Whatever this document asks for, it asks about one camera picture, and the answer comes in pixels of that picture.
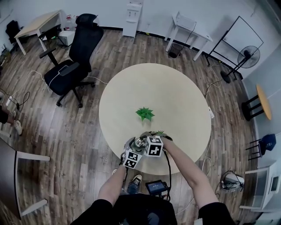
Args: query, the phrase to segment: black wire trash bin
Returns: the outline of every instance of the black wire trash bin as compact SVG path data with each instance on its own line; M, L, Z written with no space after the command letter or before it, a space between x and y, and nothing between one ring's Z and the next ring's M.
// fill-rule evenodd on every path
M172 46L168 52L168 55L171 58L176 58L180 54L182 48L183 47L179 44L172 44Z

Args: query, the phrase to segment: headrest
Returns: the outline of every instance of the headrest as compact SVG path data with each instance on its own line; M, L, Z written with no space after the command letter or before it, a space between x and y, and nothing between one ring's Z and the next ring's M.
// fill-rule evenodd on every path
M96 23L93 23L95 18L97 18L97 16L94 14L84 13L76 19L76 24L91 29L93 26L97 25Z

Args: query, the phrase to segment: green plant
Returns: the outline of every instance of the green plant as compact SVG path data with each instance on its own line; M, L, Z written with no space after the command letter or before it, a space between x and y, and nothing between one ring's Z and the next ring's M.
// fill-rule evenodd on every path
M143 107L136 111L137 115L141 117L141 121L143 121L145 118L148 119L151 122L151 118L154 116L152 113L153 110L149 108Z

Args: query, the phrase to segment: black sleeve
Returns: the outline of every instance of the black sleeve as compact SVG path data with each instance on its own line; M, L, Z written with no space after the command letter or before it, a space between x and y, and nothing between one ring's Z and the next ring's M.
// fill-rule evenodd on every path
M115 224L113 221L113 207L104 199L94 201L90 208L83 212L71 225L87 224Z
M226 205L219 202L214 202L203 206L199 210L199 218L203 219L203 225L209 225L209 224L235 225Z

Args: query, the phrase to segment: person's right arm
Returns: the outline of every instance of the person's right arm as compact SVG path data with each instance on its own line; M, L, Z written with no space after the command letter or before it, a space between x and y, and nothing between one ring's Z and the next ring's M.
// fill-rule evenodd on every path
M188 157L174 142L167 138L161 138L164 148L169 152L181 174L192 188L194 199L198 209L203 206L219 202L207 176L199 169L199 167Z

